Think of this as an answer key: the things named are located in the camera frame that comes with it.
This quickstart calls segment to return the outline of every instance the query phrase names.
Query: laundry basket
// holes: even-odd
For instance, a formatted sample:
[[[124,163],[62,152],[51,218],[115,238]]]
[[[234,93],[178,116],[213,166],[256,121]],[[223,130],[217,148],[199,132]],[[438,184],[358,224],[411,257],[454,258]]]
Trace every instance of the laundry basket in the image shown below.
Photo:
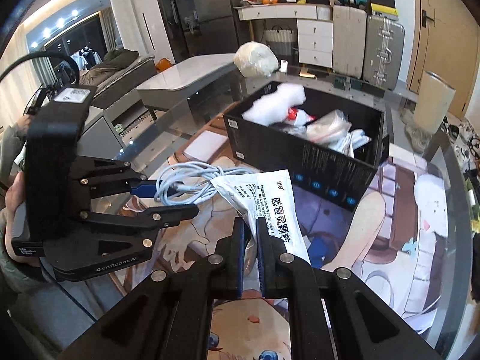
[[[263,32],[268,47],[275,56],[291,56],[293,48],[298,41],[297,33],[291,29],[284,30],[281,27]]]

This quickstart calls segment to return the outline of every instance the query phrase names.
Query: wooden door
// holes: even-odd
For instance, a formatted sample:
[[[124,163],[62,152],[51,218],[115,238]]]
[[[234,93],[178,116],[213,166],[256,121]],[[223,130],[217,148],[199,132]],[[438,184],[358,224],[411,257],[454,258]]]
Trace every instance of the wooden door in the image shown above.
[[[479,26],[461,0],[420,1],[418,52],[410,65],[410,90],[418,93],[423,71],[438,74],[455,88],[449,112],[461,118],[477,77]]]

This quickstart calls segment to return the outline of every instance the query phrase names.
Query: curtain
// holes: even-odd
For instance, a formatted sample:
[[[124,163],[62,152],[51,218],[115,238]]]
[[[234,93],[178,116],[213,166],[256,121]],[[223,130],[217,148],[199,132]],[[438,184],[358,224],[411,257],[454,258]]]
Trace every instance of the curtain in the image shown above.
[[[45,51],[45,47],[41,47],[39,51]],[[52,64],[49,58],[37,58],[32,60],[35,72],[38,79],[46,87],[47,85],[53,85],[57,80],[55,72],[53,71]]]
[[[138,51],[141,56],[147,55],[148,52],[135,17],[132,0],[110,1],[123,47]]]
[[[25,28],[20,24],[0,59],[0,73],[28,54]],[[32,61],[17,66],[0,83],[0,126],[9,126],[23,114],[25,106],[40,86]]]
[[[112,8],[108,7],[100,11],[100,24],[102,25],[103,37],[105,38],[106,50],[115,50],[115,17]]]

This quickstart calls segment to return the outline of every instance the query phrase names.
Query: white dresser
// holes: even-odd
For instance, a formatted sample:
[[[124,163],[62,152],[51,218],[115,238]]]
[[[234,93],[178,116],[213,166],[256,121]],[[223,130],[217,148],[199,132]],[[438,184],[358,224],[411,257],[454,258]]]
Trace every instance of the white dresser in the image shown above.
[[[298,61],[332,67],[332,7],[319,4],[272,4],[238,8],[240,20],[297,19]],[[253,26],[250,22],[250,35]]]

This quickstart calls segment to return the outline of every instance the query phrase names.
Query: silver suitcase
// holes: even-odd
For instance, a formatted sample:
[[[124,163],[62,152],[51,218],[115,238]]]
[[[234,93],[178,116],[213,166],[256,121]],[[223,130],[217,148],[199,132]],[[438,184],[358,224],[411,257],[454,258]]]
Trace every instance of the silver suitcase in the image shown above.
[[[402,63],[405,29],[385,17],[368,16],[363,80],[393,90]]]
[[[367,14],[352,7],[333,7],[333,66],[335,73],[360,78],[365,52]]]

